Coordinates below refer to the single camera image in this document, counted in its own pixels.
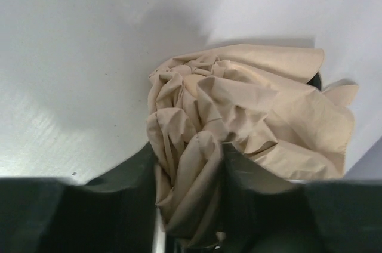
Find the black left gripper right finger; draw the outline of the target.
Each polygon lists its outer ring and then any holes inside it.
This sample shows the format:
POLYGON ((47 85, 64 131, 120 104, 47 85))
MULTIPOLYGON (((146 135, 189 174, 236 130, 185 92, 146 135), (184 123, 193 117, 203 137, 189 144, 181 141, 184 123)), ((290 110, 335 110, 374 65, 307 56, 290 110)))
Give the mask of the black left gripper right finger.
POLYGON ((381 251, 381 181, 288 181, 222 149, 224 252, 381 251))

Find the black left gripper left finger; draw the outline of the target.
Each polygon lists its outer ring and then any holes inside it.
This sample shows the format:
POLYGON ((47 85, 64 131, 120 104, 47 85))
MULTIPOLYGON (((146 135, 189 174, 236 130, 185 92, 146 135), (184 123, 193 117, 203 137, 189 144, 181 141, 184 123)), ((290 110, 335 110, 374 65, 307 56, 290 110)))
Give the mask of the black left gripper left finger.
POLYGON ((84 185, 1 179, 2 252, 150 252, 155 155, 147 144, 84 185))

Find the beige and black folding umbrella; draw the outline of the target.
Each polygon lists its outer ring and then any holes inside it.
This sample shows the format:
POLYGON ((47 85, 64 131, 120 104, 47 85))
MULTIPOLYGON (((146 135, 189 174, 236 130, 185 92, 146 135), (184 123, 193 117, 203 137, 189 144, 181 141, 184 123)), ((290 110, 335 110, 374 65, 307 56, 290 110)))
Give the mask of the beige and black folding umbrella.
POLYGON ((156 204, 187 248, 217 243, 223 144, 259 169, 253 185, 344 174, 355 125, 353 82, 310 84, 321 49, 230 45, 171 58, 153 71, 147 136, 157 157, 156 204))

